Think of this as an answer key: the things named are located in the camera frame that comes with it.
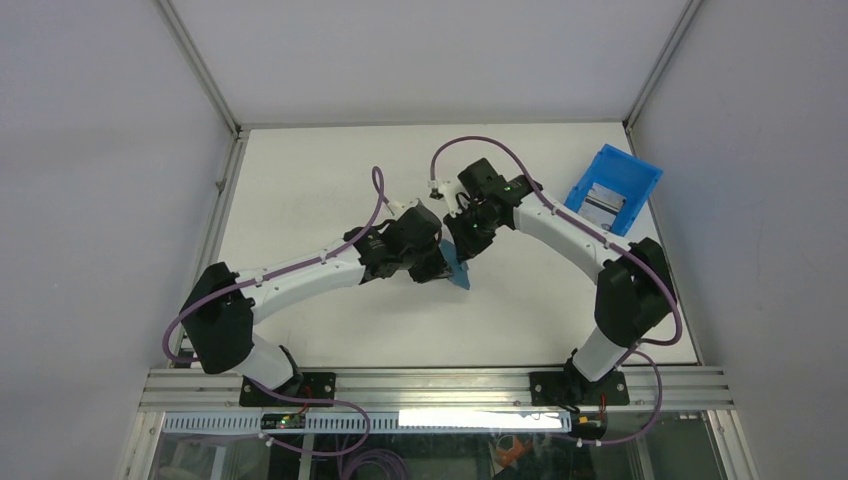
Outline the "teal leather card holder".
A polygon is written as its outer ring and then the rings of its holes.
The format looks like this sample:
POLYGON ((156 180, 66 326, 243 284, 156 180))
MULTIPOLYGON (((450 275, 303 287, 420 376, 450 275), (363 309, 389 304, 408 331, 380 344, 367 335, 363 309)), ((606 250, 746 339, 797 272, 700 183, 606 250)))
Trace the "teal leather card holder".
POLYGON ((439 248, 451 271, 447 280, 452 285, 468 291, 471 288, 468 266, 465 262, 459 261, 456 246, 450 241, 443 239, 439 243, 439 248))

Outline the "blue plastic bin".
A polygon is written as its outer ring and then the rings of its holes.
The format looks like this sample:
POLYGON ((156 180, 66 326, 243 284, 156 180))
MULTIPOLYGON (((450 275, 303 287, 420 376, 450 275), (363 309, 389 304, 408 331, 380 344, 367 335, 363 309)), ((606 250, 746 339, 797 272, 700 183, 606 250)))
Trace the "blue plastic bin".
POLYGON ((605 231, 625 236, 662 175, 662 169, 605 144, 564 206, 605 231))

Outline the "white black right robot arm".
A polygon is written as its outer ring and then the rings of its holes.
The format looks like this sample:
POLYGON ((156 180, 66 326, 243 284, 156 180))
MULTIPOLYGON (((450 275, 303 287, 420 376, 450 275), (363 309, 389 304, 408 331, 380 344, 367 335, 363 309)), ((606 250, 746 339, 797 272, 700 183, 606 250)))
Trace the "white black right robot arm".
POLYGON ((444 219, 458 262, 488 248, 507 227, 532 237, 590 280, 595 292, 595 327, 566 363, 566 396, 588 405, 604 389, 603 378, 667 316, 677 300, 661 245, 645 238, 630 243, 565 212, 527 173, 506 179, 487 159, 461 171, 455 181, 429 182, 431 196, 446 202, 444 219))

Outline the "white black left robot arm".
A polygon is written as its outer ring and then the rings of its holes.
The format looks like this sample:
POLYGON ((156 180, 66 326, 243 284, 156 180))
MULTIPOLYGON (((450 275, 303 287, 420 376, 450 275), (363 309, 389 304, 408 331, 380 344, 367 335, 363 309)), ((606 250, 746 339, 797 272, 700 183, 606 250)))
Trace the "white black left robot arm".
POLYGON ((255 333, 255 325, 301 301, 405 271, 416 283, 446 279, 442 223, 425 206, 397 219, 356 227, 322 251, 273 267, 236 272, 208 267, 193 287, 180 322, 197 362, 209 375, 235 372, 277 406, 294 403, 303 375, 291 352, 255 333))

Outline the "striped credit card in bin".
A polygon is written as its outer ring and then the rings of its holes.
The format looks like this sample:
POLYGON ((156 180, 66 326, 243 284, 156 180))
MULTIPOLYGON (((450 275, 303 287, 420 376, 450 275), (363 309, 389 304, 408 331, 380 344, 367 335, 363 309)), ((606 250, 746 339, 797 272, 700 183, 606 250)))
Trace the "striped credit card in bin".
POLYGON ((625 204, 624 195, 593 183, 577 213, 596 226, 610 230, 625 204))

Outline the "small green circuit board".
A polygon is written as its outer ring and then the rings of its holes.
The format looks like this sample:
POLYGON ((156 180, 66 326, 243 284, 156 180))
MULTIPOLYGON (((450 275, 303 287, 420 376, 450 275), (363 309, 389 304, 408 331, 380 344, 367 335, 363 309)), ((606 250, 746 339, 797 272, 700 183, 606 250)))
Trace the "small green circuit board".
POLYGON ((269 413, 261 418, 262 430, 304 429, 306 416, 297 413, 269 413))

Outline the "orange object under table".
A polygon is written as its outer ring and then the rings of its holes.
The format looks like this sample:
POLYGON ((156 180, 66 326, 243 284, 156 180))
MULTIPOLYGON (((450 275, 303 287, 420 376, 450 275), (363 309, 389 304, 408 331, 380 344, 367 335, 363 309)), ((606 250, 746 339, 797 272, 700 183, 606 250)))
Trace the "orange object under table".
POLYGON ((533 449, 533 441, 516 435, 506 435, 491 444, 492 459, 500 468, 515 465, 517 461, 533 449))

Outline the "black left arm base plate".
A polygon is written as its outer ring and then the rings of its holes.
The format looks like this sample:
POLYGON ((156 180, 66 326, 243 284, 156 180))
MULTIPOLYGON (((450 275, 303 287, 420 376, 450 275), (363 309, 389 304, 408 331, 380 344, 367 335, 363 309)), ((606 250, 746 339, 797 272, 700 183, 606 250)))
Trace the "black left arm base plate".
POLYGON ((275 389, 278 395, 295 398, 295 401, 285 401, 271 396, 258 388, 254 382, 244 378, 238 404, 241 407, 303 407, 304 400, 334 399, 337 374, 330 371, 313 371, 301 373, 299 379, 293 379, 275 389))

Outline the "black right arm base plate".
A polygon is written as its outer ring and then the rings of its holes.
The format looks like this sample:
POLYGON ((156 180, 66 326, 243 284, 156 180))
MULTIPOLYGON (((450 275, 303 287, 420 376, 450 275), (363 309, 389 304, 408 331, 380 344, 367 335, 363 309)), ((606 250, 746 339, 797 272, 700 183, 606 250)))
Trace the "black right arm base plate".
POLYGON ((625 376, 612 371, 589 382, 570 371, 533 371, 528 374, 533 406, 626 406, 630 396, 625 376))

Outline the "aluminium right frame post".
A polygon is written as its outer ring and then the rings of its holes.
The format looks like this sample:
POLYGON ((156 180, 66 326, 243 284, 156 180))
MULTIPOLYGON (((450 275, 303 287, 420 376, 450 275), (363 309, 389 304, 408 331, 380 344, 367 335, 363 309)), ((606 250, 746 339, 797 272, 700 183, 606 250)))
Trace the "aluminium right frame post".
POLYGON ((640 87, 637 97, 622 120, 622 125, 626 134, 630 135, 634 131, 644 108, 663 78, 665 71, 670 65, 676 51, 685 38, 703 4, 703 0, 688 0, 685 3, 683 10, 675 21, 658 57, 651 67, 646 80, 640 87))

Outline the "aluminium frame post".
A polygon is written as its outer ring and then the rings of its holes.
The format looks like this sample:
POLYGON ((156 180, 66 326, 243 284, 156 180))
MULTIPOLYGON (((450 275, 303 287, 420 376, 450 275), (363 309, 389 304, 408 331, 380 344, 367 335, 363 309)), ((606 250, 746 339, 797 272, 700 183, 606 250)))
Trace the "aluminium frame post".
POLYGON ((236 119, 217 82, 213 78, 200 49, 194 42, 185 22, 181 18, 176 5, 171 0, 153 0, 152 4, 173 37, 178 50, 183 56, 188 68, 195 76, 201 90, 206 95, 216 113, 223 121, 231 135, 237 137, 241 132, 239 121, 236 119))
POLYGON ((685 3, 683 10, 675 21, 658 57, 651 67, 646 80, 640 87, 637 97, 622 120, 622 125, 626 134, 630 135, 634 131, 644 108, 663 78, 665 71, 670 65, 676 51, 685 38, 703 4, 703 0, 688 0, 685 3))

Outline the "aluminium front frame rail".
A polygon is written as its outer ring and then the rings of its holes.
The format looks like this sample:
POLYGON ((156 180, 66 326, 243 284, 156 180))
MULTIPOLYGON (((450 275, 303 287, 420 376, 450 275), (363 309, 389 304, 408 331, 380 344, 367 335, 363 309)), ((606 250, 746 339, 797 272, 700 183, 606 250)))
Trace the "aluminium front frame rail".
MULTIPOLYGON (((588 393, 571 393, 559 367, 307 369, 299 401, 334 399, 370 412, 412 408, 542 410, 574 403, 591 411, 668 412, 733 410, 736 405, 719 367, 625 366, 588 393)), ((149 372, 139 408, 153 412, 229 412, 270 409, 274 401, 234 373, 211 376, 199 369, 149 372)))

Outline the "aluminium left frame post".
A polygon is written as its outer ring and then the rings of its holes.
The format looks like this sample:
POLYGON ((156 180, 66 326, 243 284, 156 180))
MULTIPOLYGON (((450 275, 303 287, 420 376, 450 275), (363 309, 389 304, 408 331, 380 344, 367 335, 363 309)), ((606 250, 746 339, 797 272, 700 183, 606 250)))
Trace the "aluminium left frame post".
POLYGON ((241 132, 239 121, 236 119, 217 82, 213 78, 200 49, 194 42, 185 22, 181 18, 176 5, 171 0, 153 0, 152 4, 173 37, 178 50, 183 56, 188 68, 195 76, 201 90, 206 95, 216 113, 223 121, 231 135, 237 137, 241 132))

